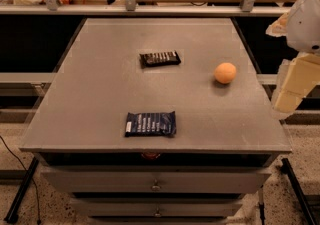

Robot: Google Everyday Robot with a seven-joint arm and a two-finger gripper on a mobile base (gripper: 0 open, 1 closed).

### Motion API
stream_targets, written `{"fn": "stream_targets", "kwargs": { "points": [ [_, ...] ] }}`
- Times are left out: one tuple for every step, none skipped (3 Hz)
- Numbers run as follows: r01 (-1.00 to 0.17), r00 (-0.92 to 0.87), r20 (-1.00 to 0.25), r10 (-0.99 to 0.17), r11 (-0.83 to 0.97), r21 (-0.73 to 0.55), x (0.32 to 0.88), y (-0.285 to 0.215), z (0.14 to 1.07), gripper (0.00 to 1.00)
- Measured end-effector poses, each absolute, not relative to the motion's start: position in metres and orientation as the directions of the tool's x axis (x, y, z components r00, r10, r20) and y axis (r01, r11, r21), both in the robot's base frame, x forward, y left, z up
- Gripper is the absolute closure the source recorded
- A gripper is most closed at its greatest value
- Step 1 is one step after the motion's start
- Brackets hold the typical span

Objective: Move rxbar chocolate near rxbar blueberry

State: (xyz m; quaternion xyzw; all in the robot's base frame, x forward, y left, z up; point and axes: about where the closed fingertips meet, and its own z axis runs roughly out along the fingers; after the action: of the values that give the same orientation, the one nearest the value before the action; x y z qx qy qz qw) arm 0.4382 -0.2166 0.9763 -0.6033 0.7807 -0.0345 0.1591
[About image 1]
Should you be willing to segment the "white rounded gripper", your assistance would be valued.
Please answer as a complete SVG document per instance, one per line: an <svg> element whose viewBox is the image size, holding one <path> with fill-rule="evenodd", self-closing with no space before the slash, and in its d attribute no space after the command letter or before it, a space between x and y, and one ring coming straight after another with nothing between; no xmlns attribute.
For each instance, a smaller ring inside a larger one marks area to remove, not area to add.
<svg viewBox="0 0 320 225"><path fill-rule="evenodd" d="M293 60L282 61L273 92L273 109L292 113L320 82L320 0L297 0L266 34L287 35L288 46L300 52Z"/></svg>

